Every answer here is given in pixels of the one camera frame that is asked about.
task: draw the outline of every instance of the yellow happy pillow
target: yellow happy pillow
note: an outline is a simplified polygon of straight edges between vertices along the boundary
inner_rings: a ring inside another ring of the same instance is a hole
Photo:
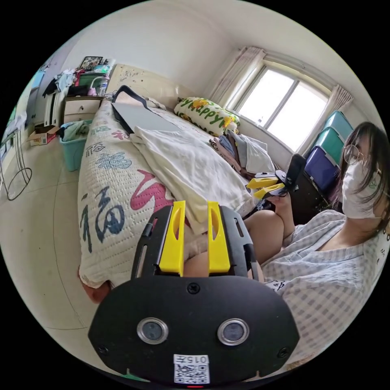
[[[215,137],[225,134],[228,130],[238,133],[238,116],[202,97],[183,99],[176,105],[174,112]]]

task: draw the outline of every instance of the gray laptop lid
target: gray laptop lid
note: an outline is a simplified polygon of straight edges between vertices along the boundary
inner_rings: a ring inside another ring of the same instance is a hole
[[[168,122],[159,115],[145,109],[142,106],[132,106],[126,103],[112,103],[112,105],[132,131],[134,131],[135,126],[146,130],[180,130],[171,122]]]

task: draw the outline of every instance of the screw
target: screw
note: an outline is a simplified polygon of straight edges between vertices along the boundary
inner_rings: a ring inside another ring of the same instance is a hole
[[[282,348],[278,353],[277,353],[277,358],[278,359],[284,359],[288,356],[288,354],[290,353],[290,349],[289,348]]]
[[[198,284],[196,283],[190,283],[188,286],[187,286],[187,291],[190,293],[190,294],[197,294],[199,291],[200,291],[200,287]]]
[[[98,346],[97,350],[99,351],[99,353],[101,353],[104,356],[108,355],[108,349],[104,345]]]

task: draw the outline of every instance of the qr code label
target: qr code label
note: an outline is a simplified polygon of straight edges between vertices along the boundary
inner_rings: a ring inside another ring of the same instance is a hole
[[[207,355],[174,355],[175,383],[203,385],[210,383]]]

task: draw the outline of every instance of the drawer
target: drawer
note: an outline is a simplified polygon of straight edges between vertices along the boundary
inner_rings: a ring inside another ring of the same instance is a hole
[[[76,121],[87,121],[93,119],[95,114],[69,114],[64,115],[64,123],[76,122]]]
[[[65,104],[64,115],[70,114],[95,114],[100,105],[100,100],[69,100]]]

